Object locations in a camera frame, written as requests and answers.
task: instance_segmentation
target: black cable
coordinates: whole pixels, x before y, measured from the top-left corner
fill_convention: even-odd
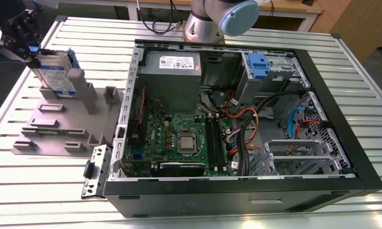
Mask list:
[[[271,16],[273,17],[273,15],[275,15],[275,4],[273,4],[273,0],[271,0],[271,3],[272,3],[272,9],[271,9]]]
[[[176,7],[176,4],[174,4],[173,0],[170,0],[170,24],[169,24],[169,27],[168,27],[168,29],[166,29],[165,31],[157,31],[157,30],[156,30],[157,20],[153,22],[153,28],[149,27],[149,25],[146,24],[146,22],[145,22],[145,20],[144,20],[142,10],[138,9],[138,10],[140,10],[140,18],[141,18],[141,20],[142,20],[142,22],[144,22],[146,28],[148,28],[150,31],[153,31],[156,34],[165,35],[166,33],[169,33],[170,31],[173,31],[173,30],[177,28],[176,26],[172,27],[172,25],[173,25],[174,9],[177,9],[177,7]]]
[[[180,10],[178,10],[177,5],[174,4],[173,0],[170,0],[170,4],[174,6],[174,9],[177,10],[178,18],[180,18],[181,23],[184,23],[184,19],[182,19],[182,17],[181,17]]]

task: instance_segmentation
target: aluminum table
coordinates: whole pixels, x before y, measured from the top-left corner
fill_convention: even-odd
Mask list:
[[[166,23],[158,24],[164,29]],[[95,87],[125,89],[136,39],[182,40],[140,21],[73,18],[57,21],[43,46],[78,53]],[[329,34],[253,29],[228,44],[307,49],[328,83],[360,143],[382,178],[382,91],[341,39]],[[382,228],[382,191],[313,213],[253,216],[125,219],[107,200],[81,200],[87,158],[15,156],[11,152],[42,94],[27,68],[0,109],[0,226],[31,228]]]

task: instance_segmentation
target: white label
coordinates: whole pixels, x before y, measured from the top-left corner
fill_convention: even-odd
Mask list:
[[[233,161],[232,168],[238,169],[238,166],[240,166],[238,162]]]
[[[236,100],[234,98],[232,99],[232,103],[234,104],[234,105],[238,105],[238,100]]]
[[[168,69],[194,69],[194,59],[186,56],[162,56],[160,67]]]
[[[67,70],[63,66],[42,65],[42,76],[59,97],[71,98],[77,93],[71,81],[67,79]]]

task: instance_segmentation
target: wooden table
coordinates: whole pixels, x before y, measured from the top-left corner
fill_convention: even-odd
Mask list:
[[[62,3],[94,4],[125,6],[129,8],[130,20],[138,21],[137,0],[61,0]],[[193,0],[174,0],[180,10],[192,10]],[[317,16],[324,13],[324,8],[317,1],[313,6],[301,3],[301,0],[273,0],[275,3],[275,16],[285,18],[301,18],[303,23],[299,31],[308,32],[313,26]],[[170,9],[169,0],[141,0],[141,7]],[[261,5],[261,15],[271,16],[272,3]]]

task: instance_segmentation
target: side panel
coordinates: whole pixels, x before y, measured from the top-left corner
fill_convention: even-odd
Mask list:
[[[114,195],[107,198],[125,217],[132,218],[313,211],[351,195],[348,191],[297,191]]]

